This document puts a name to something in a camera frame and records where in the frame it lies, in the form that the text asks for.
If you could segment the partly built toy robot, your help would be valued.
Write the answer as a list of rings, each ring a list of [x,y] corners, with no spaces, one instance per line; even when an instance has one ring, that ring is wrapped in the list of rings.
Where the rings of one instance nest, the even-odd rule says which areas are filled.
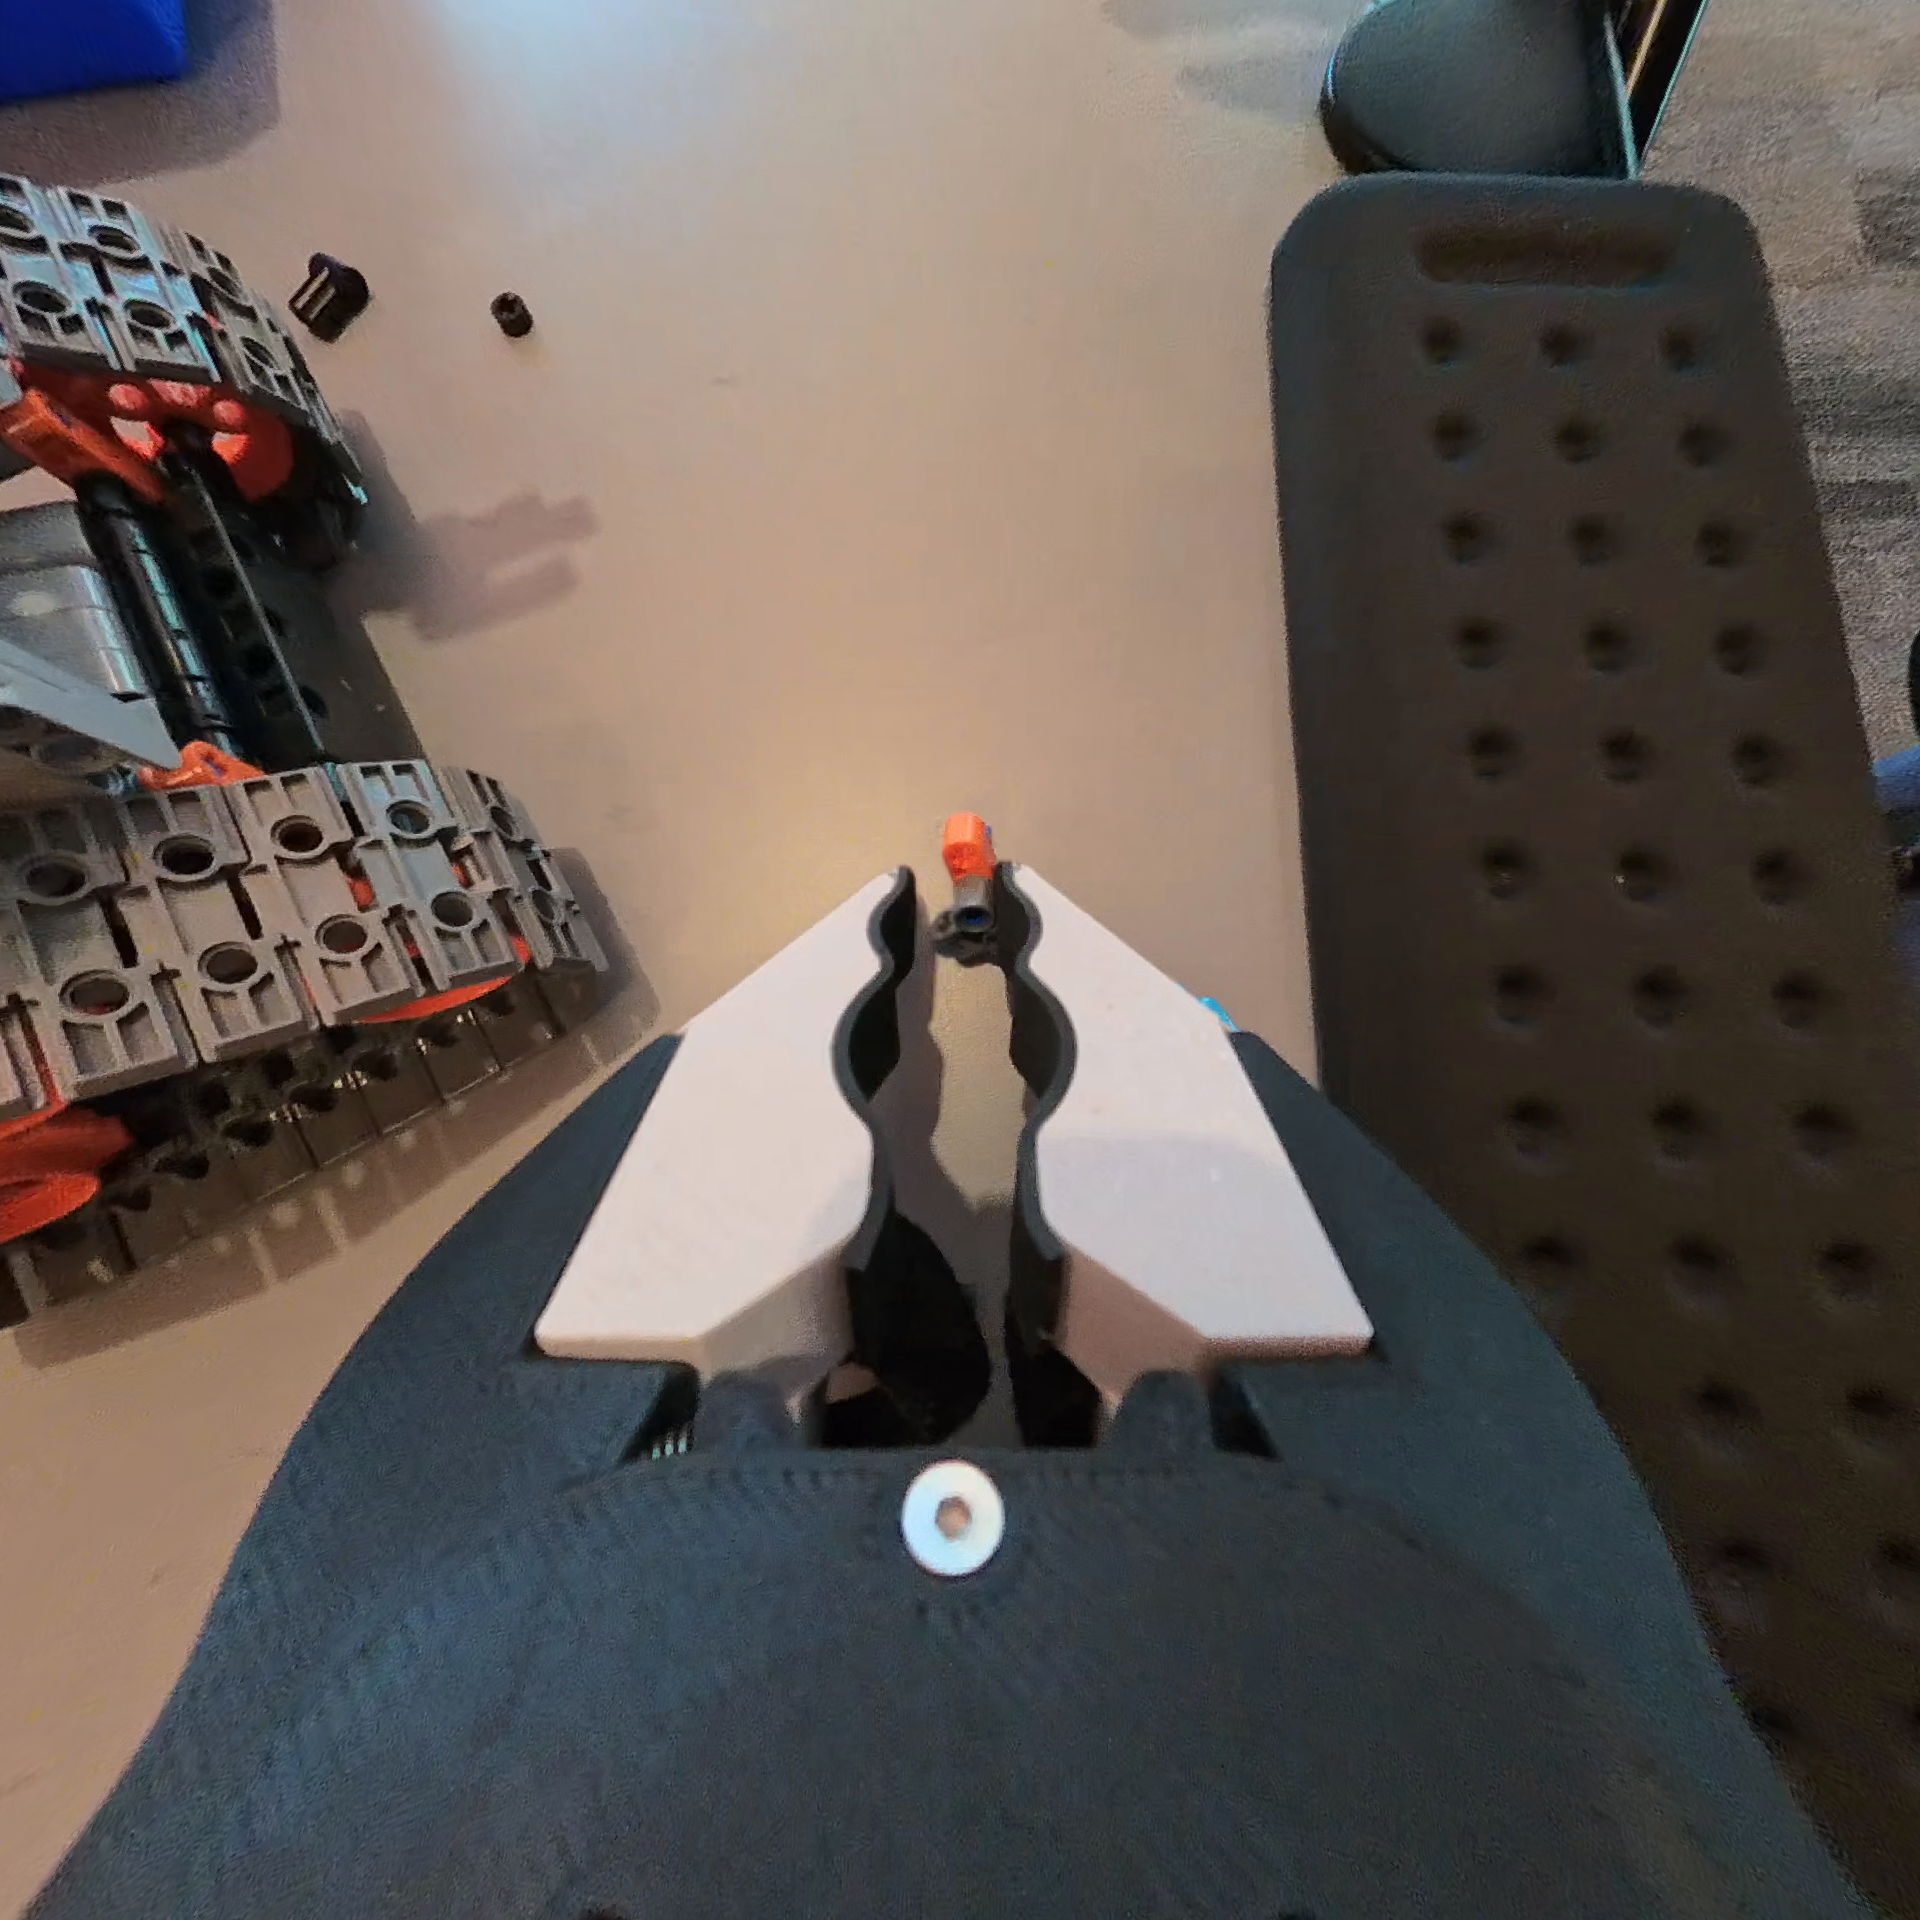
[[[367,487],[229,255],[2,181],[4,1328],[537,1056],[608,953],[326,599]]]

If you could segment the black dimpled pad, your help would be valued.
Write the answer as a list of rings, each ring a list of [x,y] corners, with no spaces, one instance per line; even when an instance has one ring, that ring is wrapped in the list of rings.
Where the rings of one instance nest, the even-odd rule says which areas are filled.
[[[1349,181],[1268,365],[1322,1088],[1530,1296],[1914,1915],[1914,993],[1760,242]]]

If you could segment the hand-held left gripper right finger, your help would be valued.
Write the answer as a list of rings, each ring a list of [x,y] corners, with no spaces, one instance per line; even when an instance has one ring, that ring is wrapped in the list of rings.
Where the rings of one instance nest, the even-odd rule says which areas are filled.
[[[1000,1309],[1022,1440],[1095,1440],[1146,1377],[1369,1353],[1242,1033],[1036,869],[1004,861],[994,899],[1025,1095]]]

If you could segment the black chair seat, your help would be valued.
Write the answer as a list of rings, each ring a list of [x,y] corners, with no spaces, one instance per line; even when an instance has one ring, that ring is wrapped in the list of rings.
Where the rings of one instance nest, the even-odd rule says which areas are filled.
[[[1380,3],[1333,50],[1318,92],[1351,177],[1639,171],[1601,3]]]

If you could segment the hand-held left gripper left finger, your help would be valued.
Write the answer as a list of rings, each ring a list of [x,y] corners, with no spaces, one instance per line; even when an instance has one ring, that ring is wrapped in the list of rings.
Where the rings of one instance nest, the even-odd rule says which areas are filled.
[[[745,1377],[788,1411],[850,1360],[917,937],[917,879],[884,871],[684,1024],[534,1322],[542,1356]]]

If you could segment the blue storage bin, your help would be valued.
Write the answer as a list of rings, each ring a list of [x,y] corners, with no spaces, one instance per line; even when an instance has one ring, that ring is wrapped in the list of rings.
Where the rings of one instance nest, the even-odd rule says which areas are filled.
[[[2,3],[2,106],[172,82],[184,68],[184,3]]]

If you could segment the black ribbed connector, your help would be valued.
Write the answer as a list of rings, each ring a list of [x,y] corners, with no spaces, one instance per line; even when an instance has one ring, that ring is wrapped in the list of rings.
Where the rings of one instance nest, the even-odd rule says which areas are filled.
[[[367,277],[324,252],[309,256],[304,277],[286,301],[292,320],[321,346],[336,346],[369,304]]]

